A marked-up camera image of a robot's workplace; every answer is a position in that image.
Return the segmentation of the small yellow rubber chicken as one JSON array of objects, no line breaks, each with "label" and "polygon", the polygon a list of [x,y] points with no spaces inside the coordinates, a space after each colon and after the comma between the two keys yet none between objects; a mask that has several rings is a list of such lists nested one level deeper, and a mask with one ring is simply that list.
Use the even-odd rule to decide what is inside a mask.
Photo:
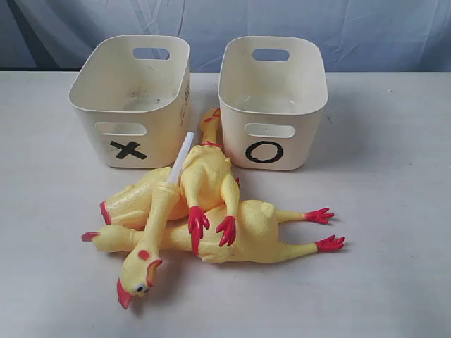
[{"label": "small yellow rubber chicken", "polygon": [[192,250],[199,253],[203,230],[210,227],[206,211],[225,204],[226,215],[216,232],[223,234],[219,245],[230,246],[236,238],[236,217],[239,207],[239,185],[233,177],[231,160],[217,142],[221,126],[221,110],[209,109],[201,118],[202,141],[194,146],[183,163],[180,188],[188,206],[188,231]]}]

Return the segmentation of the headless yellow chicken body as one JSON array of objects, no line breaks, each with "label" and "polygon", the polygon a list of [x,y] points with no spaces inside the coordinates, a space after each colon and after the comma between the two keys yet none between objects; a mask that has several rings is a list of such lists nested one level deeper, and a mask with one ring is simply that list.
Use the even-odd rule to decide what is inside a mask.
[{"label": "headless yellow chicken body", "polygon": [[100,210],[105,226],[99,228],[97,232],[100,234],[112,230],[114,225],[143,230],[152,208],[154,187],[159,182],[165,182],[170,172],[171,167],[150,170],[139,182],[125,187],[101,202]]}]

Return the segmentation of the white backdrop curtain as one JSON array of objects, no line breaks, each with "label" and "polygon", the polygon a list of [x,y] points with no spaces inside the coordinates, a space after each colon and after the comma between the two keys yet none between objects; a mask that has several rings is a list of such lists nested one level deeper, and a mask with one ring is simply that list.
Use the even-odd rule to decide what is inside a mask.
[{"label": "white backdrop curtain", "polygon": [[194,72],[216,72],[229,41],[300,37],[328,71],[448,71],[449,1],[2,1],[2,68],[79,68],[116,35],[171,35]]}]

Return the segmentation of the cream bin marked O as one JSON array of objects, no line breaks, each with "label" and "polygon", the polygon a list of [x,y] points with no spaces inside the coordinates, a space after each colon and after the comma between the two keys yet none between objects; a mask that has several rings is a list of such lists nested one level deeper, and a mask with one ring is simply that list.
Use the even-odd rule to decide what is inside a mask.
[{"label": "cream bin marked O", "polygon": [[321,52],[297,37],[238,37],[224,51],[218,98],[223,147],[234,165],[297,169],[328,101]]}]

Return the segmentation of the cream bin marked X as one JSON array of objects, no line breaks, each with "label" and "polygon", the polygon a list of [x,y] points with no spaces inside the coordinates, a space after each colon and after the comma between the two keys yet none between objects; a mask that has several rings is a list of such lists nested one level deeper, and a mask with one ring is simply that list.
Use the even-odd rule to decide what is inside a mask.
[{"label": "cream bin marked X", "polygon": [[68,98],[101,162],[115,168],[172,164],[188,129],[190,46],[161,35],[101,42]]}]

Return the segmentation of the broken chicken head with tube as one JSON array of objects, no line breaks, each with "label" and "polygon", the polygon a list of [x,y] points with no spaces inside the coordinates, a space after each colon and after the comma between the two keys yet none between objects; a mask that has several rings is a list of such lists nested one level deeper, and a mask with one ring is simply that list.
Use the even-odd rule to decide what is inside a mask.
[{"label": "broken chicken head with tube", "polygon": [[142,236],[123,262],[116,289],[118,302],[124,309],[129,307],[134,296],[144,295],[154,285],[156,269],[162,263],[160,243],[168,217],[180,200],[178,179],[193,139],[194,132],[189,131],[168,177],[155,186]]}]

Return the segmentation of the large yellow rubber chicken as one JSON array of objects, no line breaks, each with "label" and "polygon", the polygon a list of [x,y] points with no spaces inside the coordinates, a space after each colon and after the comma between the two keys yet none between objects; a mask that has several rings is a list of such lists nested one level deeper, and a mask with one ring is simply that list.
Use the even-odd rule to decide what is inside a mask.
[{"label": "large yellow rubber chicken", "polygon": [[[241,201],[237,217],[237,238],[231,246],[219,246],[221,235],[215,233],[226,215],[225,205],[206,212],[211,228],[204,232],[197,254],[205,263],[251,261],[255,263],[277,263],[317,252],[338,251],[345,245],[344,237],[332,235],[318,242],[288,244],[278,239],[279,225],[292,220],[308,220],[328,224],[333,213],[323,208],[310,213],[278,210],[274,204],[259,200]],[[129,252],[135,249],[144,231],[133,230],[122,225],[107,225],[95,232],[86,232],[82,241],[92,242],[100,251]],[[161,249],[176,249],[191,252],[191,236],[187,224],[166,227]]]}]

